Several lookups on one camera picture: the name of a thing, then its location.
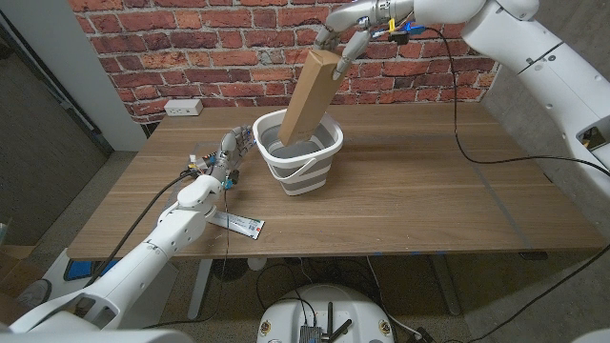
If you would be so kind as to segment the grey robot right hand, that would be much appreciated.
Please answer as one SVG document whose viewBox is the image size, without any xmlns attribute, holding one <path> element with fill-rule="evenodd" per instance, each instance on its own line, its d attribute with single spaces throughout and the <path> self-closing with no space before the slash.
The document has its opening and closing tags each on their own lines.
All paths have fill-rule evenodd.
<svg viewBox="0 0 610 343">
<path fill-rule="evenodd" d="M 333 51 L 342 32 L 357 28 L 337 62 L 333 79 L 343 76 L 352 62 L 366 51 L 372 38 L 371 28 L 388 24 L 392 19 L 407 18 L 414 6 L 414 0 L 360 0 L 333 10 L 315 38 L 315 50 Z"/>
</svg>

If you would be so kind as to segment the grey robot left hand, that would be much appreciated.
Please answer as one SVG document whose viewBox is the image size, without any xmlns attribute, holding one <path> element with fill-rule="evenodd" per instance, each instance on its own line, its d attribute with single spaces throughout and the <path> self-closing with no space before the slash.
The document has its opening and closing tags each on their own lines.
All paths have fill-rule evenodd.
<svg viewBox="0 0 610 343">
<path fill-rule="evenodd" d="M 227 132 L 220 141 L 210 176 L 224 182 L 230 172 L 237 170 L 242 159 L 255 146 L 253 128 L 238 126 Z"/>
</svg>

